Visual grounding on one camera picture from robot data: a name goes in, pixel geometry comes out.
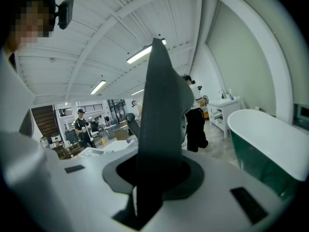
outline black clothing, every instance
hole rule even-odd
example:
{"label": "black clothing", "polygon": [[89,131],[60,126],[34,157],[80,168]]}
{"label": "black clothing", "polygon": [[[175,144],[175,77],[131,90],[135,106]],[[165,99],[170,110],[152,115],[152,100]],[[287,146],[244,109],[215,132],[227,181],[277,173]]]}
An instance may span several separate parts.
{"label": "black clothing", "polygon": [[[80,131],[82,130],[82,127],[87,128],[88,125],[89,124],[85,119],[80,120],[79,118],[77,118],[77,120],[75,120],[75,129],[78,129]],[[82,141],[82,146],[84,148],[88,147],[87,143],[89,143],[92,148],[96,148],[94,141],[90,141],[90,137],[87,132],[79,133],[78,135]]]}
{"label": "black clothing", "polygon": [[198,147],[206,148],[208,141],[204,132],[205,118],[203,110],[192,109],[185,115],[187,117],[187,150],[197,152]]}

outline white sink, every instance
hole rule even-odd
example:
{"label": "white sink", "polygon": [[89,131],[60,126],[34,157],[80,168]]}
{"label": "white sink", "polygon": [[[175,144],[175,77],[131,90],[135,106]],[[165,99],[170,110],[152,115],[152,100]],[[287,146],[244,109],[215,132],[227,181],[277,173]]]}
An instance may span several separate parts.
{"label": "white sink", "polygon": [[218,100],[210,100],[209,105],[215,105],[215,106],[225,106],[229,105],[231,103],[237,102],[238,99],[236,100],[230,100],[230,99],[218,99]]}

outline fluorescent light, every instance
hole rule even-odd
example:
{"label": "fluorescent light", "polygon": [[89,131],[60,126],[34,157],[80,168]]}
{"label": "fluorescent light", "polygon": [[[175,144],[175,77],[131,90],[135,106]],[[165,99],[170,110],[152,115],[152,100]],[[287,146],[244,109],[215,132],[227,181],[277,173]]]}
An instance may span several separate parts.
{"label": "fluorescent light", "polygon": [[91,95],[95,94],[104,84],[106,84],[105,81],[100,81],[100,83],[95,87],[95,89],[90,94]]}
{"label": "fluorescent light", "polygon": [[[167,42],[166,42],[166,39],[162,39],[162,43],[163,45],[166,45]],[[136,53],[135,55],[129,57],[126,61],[131,64],[133,63],[134,61],[138,60],[139,58],[145,56],[146,54],[150,53],[151,52],[151,48],[152,48],[152,45],[149,45],[147,47],[145,47],[144,49],[142,49],[141,51],[139,51],[138,53]]]}
{"label": "fluorescent light", "polygon": [[138,94],[139,92],[142,92],[142,91],[144,91],[144,89],[141,89],[140,91],[137,91],[137,92],[135,92],[135,93],[133,93],[131,95],[136,95],[136,94]]}

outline black rectangle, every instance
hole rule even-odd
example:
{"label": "black rectangle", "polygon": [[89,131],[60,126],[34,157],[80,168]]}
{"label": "black rectangle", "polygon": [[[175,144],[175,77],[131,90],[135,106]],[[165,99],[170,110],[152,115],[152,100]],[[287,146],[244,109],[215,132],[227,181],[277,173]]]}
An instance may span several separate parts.
{"label": "black rectangle", "polygon": [[230,191],[252,224],[259,222],[268,215],[245,188],[235,188]]}
{"label": "black rectangle", "polygon": [[84,169],[85,167],[82,165],[76,165],[73,167],[69,167],[69,168],[65,168],[64,170],[67,172],[67,174],[75,172],[75,171],[79,171],[81,169]]}

